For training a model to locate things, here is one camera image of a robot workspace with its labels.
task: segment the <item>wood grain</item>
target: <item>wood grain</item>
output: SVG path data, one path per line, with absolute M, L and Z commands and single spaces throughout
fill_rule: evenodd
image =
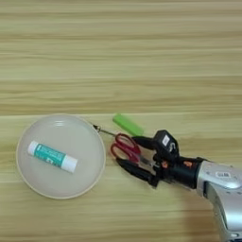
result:
M 125 173 L 110 137 L 101 181 L 65 201 L 24 184 L 15 149 L 43 114 L 119 130 L 112 114 L 128 112 L 184 155 L 241 167 L 241 13 L 239 0 L 0 0 L 0 241 L 217 242 L 205 199 Z

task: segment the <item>red scissor handle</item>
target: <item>red scissor handle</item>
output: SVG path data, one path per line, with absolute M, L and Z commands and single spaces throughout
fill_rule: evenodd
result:
M 139 162 L 139 155 L 141 154 L 141 150 L 128 135 L 119 133 L 115 137 L 115 143 L 111 146 L 112 155 L 115 158 L 123 159 L 117 154 L 117 149 L 122 151 L 122 153 L 124 153 L 131 162 Z
M 134 142 L 134 140 L 132 138 L 130 138 L 127 134 L 124 133 L 118 133 L 115 136 L 115 141 L 117 144 L 119 144 L 122 147 L 125 147 L 129 150 L 131 150 L 132 152 L 136 153 L 136 154 L 141 154 L 141 150 L 138 147 L 138 145 Z
M 123 156 L 121 157 L 120 155 L 117 154 L 116 150 L 119 150 L 119 152 L 121 151 L 123 154 L 125 154 L 125 156 L 127 157 L 127 160 L 134 162 L 134 163 L 139 162 L 139 157 L 137 156 L 136 153 L 133 153 L 130 149 L 122 147 L 117 143 L 112 144 L 112 146 L 111 146 L 111 153 L 115 158 L 124 159 Z

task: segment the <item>scissors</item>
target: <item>scissors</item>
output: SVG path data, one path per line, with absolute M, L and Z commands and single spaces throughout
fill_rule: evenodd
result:
M 143 163 L 152 166 L 151 161 L 147 160 L 144 156 L 141 155 L 139 146 L 127 134 L 118 133 L 115 135 L 115 142 L 111 146 L 112 155 L 115 158 L 123 159 L 117 154 L 117 150 L 125 154 L 128 157 L 128 160 L 133 163 Z

